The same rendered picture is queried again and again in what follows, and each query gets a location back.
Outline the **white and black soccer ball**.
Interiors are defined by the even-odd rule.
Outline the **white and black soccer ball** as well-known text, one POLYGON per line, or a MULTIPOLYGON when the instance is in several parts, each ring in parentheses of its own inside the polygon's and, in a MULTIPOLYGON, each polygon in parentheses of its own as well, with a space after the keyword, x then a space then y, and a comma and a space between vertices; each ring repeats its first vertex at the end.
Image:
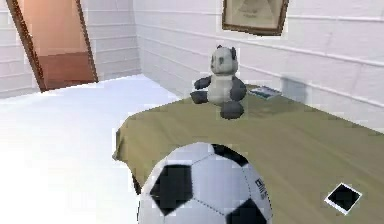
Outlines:
POLYGON ((264 178, 222 144, 172 150, 143 184, 138 224, 273 224, 264 178))

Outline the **brown framed wall picture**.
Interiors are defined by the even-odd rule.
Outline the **brown framed wall picture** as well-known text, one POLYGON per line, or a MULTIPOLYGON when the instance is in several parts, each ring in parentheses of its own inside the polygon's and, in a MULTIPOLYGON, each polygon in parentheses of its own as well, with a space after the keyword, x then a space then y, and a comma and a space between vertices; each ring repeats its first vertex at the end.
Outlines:
POLYGON ((289 0, 223 0, 223 30, 281 36, 289 0))

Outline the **teal and white book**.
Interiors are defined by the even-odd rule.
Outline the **teal and white book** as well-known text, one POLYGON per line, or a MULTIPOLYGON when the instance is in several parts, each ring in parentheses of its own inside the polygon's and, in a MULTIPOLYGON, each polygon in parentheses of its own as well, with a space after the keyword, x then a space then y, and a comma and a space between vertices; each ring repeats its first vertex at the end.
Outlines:
POLYGON ((267 86, 258 86, 248 91, 249 94, 260 97, 264 100, 270 100, 274 97, 281 96, 282 93, 278 90, 272 89, 267 86))

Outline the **white framed black square card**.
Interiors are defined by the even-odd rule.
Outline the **white framed black square card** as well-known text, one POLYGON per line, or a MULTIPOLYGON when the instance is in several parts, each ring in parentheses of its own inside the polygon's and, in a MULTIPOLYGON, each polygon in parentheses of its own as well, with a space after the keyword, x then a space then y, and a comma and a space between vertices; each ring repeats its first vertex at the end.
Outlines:
POLYGON ((348 215, 360 200, 362 193, 341 182, 324 198, 324 202, 344 216, 348 215))

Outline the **olive green table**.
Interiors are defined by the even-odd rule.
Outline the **olive green table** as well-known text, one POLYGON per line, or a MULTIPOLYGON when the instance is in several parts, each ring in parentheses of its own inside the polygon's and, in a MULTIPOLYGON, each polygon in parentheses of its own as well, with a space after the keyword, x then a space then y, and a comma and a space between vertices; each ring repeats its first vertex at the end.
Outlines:
POLYGON ((341 100, 326 113, 284 97, 255 96, 243 105, 236 120, 191 99, 134 113, 117 130, 113 157, 144 183, 172 149, 220 143, 261 173, 273 224, 384 224, 384 108, 341 100), (346 216, 324 202, 341 182, 362 193, 346 216))

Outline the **black and white panda toy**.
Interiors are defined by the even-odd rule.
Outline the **black and white panda toy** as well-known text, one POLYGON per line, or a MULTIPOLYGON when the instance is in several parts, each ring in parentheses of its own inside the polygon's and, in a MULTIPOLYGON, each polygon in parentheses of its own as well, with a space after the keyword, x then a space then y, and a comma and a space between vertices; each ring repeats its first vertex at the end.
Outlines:
POLYGON ((212 74, 194 82, 195 90, 190 93, 195 104, 211 103, 220 107, 220 116, 232 120, 244 113, 241 101, 247 87, 236 76, 238 70, 237 52, 234 47, 218 45, 210 60, 212 74))

